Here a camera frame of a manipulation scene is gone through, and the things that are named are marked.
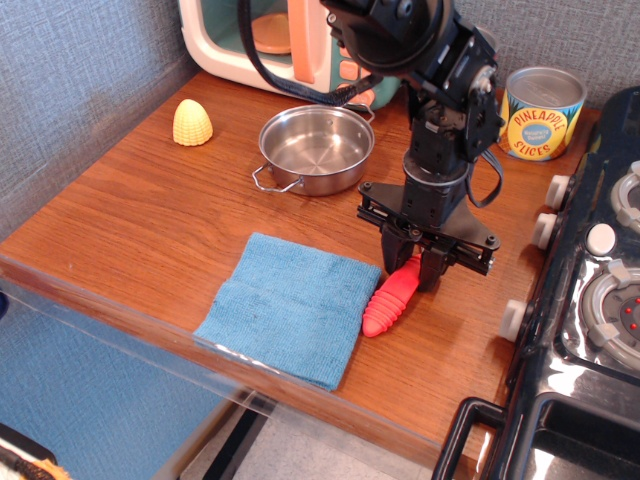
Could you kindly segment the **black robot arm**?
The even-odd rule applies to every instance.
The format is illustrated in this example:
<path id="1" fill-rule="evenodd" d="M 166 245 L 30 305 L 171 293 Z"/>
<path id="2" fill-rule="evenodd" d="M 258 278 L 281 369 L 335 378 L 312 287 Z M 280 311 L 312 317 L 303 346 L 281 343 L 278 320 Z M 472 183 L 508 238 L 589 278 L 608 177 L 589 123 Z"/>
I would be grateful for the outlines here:
<path id="1" fill-rule="evenodd" d="M 447 268 L 491 268 L 498 237 L 467 205 L 478 158 L 499 139 L 496 53 L 451 1 L 326 1 L 335 38 L 371 74 L 407 87 L 402 185 L 362 183 L 360 218 L 379 227 L 384 268 L 421 251 L 419 290 Z"/>

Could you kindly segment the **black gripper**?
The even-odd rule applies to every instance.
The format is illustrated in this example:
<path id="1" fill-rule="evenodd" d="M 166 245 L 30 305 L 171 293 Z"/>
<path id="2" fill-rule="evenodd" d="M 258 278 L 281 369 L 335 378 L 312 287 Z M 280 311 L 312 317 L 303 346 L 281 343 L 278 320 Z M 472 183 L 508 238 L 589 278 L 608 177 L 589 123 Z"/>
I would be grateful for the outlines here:
<path id="1" fill-rule="evenodd" d="M 436 178 L 418 169 L 405 170 L 405 183 L 366 181 L 358 186 L 358 217 L 381 233 L 384 268 L 392 274 L 413 255 L 420 255 L 420 292 L 433 291 L 455 264 L 486 275 L 500 240 L 470 211 L 468 186 L 473 168 Z"/>

